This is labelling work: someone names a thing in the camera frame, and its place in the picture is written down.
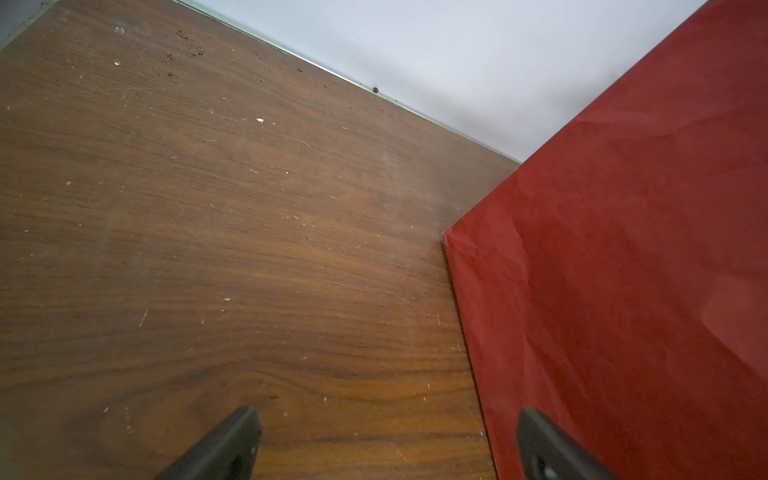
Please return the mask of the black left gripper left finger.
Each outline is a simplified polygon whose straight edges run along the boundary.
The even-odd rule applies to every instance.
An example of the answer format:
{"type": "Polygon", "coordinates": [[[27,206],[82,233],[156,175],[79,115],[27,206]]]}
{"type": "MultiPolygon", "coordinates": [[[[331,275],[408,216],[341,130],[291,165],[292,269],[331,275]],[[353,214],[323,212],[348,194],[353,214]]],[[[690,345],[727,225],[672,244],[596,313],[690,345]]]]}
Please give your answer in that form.
{"type": "Polygon", "coordinates": [[[261,425],[254,406],[233,411],[157,476],[157,480],[248,480],[256,462],[261,425]]]}

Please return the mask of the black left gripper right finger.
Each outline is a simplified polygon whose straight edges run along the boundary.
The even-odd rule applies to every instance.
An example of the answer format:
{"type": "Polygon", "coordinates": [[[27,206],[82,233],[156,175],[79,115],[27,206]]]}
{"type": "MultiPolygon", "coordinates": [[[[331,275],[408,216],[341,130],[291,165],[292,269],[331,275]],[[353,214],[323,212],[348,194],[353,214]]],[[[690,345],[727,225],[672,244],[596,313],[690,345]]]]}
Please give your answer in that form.
{"type": "Polygon", "coordinates": [[[528,480],[618,479],[554,421],[535,408],[521,409],[516,442],[528,480]]]}

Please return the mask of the red paper bag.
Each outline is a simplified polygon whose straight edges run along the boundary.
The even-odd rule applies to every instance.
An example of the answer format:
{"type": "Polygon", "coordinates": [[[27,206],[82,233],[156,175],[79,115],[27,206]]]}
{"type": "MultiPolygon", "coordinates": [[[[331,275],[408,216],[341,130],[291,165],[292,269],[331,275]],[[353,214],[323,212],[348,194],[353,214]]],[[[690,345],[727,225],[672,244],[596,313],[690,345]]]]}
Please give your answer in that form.
{"type": "Polygon", "coordinates": [[[443,237],[497,475],[767,475],[767,5],[709,1],[443,237]]]}

